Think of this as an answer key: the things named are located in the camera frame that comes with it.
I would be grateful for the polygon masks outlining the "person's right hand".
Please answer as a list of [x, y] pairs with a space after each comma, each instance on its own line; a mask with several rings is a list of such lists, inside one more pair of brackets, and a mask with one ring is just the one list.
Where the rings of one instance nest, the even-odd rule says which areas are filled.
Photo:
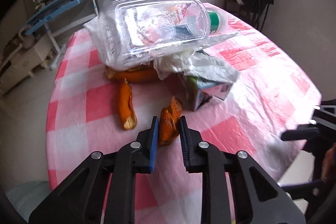
[[323, 181], [335, 180], [335, 155], [336, 155], [336, 144], [325, 153], [325, 157], [322, 162], [322, 174], [321, 178]]

